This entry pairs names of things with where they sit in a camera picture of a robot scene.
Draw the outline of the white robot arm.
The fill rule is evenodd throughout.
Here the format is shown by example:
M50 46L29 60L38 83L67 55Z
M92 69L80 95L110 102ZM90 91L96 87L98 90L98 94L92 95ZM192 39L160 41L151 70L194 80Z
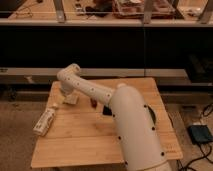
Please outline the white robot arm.
M61 90L76 89L111 110L127 171L172 171L141 93L125 83L112 89L90 82L78 76L80 71L77 64L60 70Z

